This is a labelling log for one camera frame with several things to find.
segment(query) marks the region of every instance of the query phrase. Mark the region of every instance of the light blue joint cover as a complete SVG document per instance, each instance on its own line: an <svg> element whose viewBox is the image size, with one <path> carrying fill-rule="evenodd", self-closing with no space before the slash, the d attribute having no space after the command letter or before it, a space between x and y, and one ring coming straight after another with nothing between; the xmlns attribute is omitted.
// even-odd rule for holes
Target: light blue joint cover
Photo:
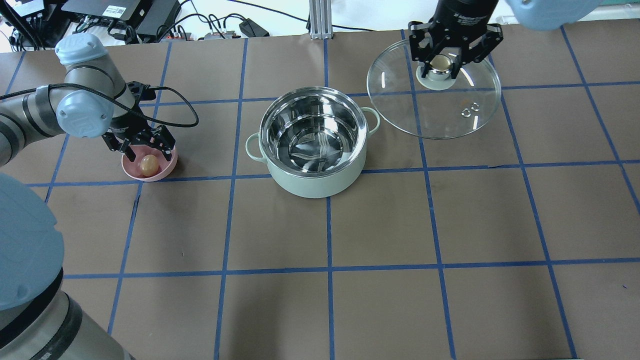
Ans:
<svg viewBox="0 0 640 360"><path fill-rule="evenodd" d="M85 90L63 97L56 110L58 124L78 138L96 138L104 134L113 118L113 104Z"/></svg>
<svg viewBox="0 0 640 360"><path fill-rule="evenodd" d="M56 45L56 55L62 65L94 60L107 55L100 39L93 34L79 33L63 38Z"/></svg>
<svg viewBox="0 0 640 360"><path fill-rule="evenodd" d="M533 30L553 30L576 22L602 0L507 0L518 22Z"/></svg>
<svg viewBox="0 0 640 360"><path fill-rule="evenodd" d="M62 234L42 199L0 174L0 311L33 300L62 268Z"/></svg>

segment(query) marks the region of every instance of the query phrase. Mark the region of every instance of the yellow ball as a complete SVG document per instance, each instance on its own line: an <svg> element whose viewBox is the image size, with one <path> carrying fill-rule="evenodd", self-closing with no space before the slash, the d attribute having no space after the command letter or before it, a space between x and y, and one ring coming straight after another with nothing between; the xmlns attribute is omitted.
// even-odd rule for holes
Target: yellow ball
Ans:
<svg viewBox="0 0 640 360"><path fill-rule="evenodd" d="M142 171L142 175L146 177L156 175L159 167L158 158L151 154L145 156L140 161L140 171Z"/></svg>

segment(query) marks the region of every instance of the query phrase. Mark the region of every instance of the pot rim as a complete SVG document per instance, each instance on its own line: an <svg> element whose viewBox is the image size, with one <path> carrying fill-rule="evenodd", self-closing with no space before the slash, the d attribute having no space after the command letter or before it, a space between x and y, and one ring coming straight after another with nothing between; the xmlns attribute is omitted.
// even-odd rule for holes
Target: pot rim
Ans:
<svg viewBox="0 0 640 360"><path fill-rule="evenodd" d="M265 141L264 139L267 138L265 132L268 126L270 125L269 118L271 117L271 114L274 112L274 110L278 109L279 107L286 104L287 102L296 101L308 96L318 96L318 95L330 95L332 97L336 97L344 101L346 104L349 105L350 110L353 111L356 118L355 119L356 123L358 125L364 124L364 127L360 127L360 126L358 127L357 139L356 139L354 150L351 153L351 156L345 162L337 165L335 168L331 170L327 170L323 172L297 171L290 167L285 166L282 163L282 161L276 158L275 155L269 150L269 144L264 143ZM357 105L352 98L350 98L346 94L336 89L328 88L325 86L306 86L303 88L298 88L290 92L287 92L286 94L280 96L274 102L272 102L271 105L269 105L269 108L265 111L264 115L262 116L262 120L260 121L258 143L259 143L260 151L262 152L262 155L265 156L266 159L272 165L274 165L281 171L301 179L319 179L319 178L334 175L337 172L340 172L345 168L347 168L348 166L350 166L351 164L353 164L353 162L361 155L363 149L365 148L368 131L369 131L369 125L367 123L367 119L365 118L365 115L362 112L362 109L360 109L359 105Z"/></svg>

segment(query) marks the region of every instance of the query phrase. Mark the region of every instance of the glass lid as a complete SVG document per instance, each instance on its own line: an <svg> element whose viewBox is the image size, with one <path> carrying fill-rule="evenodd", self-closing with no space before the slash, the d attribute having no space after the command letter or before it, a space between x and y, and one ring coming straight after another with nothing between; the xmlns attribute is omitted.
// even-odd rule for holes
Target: glass lid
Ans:
<svg viewBox="0 0 640 360"><path fill-rule="evenodd" d="M437 55L422 78L422 67L409 58L409 41L384 50L367 75L371 103L387 122L411 135L448 139L483 127L500 105L500 79L485 59L448 74L455 54Z"/></svg>

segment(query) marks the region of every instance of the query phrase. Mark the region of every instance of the white floor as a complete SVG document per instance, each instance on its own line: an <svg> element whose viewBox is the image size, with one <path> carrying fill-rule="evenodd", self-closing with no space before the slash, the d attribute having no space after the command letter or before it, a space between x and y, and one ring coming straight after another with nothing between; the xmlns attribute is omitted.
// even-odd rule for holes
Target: white floor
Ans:
<svg viewBox="0 0 640 360"><path fill-rule="evenodd" d="M248 0L247 2L274 8L291 15L306 19L308 17L308 2L305 0ZM374 30L402 29L407 26L410 20L426 22L433 15L437 0L333 0L332 1L332 22L334 25L351 26L357 28L368 28ZM298 21L278 13L270 12L245 4L234 3L227 0L193 0L191 4L185 4L178 16L182 18L190 13L198 12L208 15L215 14L218 17L229 13L240 13L242 16L251 18L257 24L271 33L271 36L299 35L307 32L306 23ZM600 19L628 19L640 17L640 4L626 4L614 6L601 6L594 12L587 15L583 20ZM505 0L500 0L496 7L492 22L501 24L517 23L511 8ZM229 19L227 29L240 33L237 25L239 20ZM182 23L187 32L193 33L195 38L204 36L209 32L207 24L200 22L198 17L192 17ZM67 34L71 34L75 24L70 26ZM5 23L0 24L0 31L6 36L10 36L12 29ZM106 34L104 28L92 28L88 32L97 35L105 45L122 45ZM11 52L11 47L7 40L0 38L0 53Z"/></svg>

